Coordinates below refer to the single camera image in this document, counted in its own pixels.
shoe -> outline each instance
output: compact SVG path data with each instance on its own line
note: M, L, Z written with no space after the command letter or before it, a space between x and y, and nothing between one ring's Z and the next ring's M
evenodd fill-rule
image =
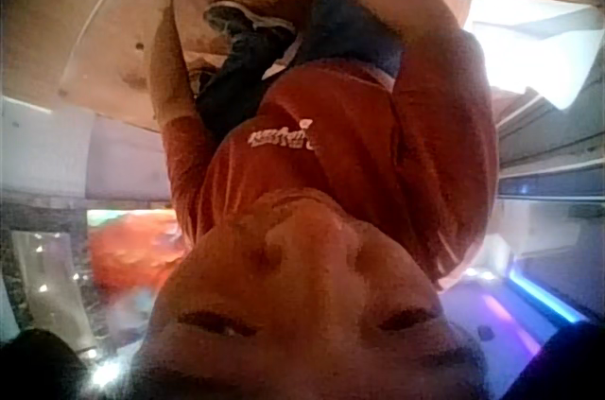
M271 33L280 39L296 38L296 28L287 20L255 14L241 3L218 0L204 11L204 20L214 31L233 38L251 31Z

person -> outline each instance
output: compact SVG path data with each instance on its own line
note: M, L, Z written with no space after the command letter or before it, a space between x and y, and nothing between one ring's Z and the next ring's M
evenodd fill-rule
M232 52L196 101L172 0L155 1L148 85L192 251L159 293L134 390L482 398L438 297L493 205L477 42L441 0L314 0L295 59L262 81L293 27L220 1L205 18Z

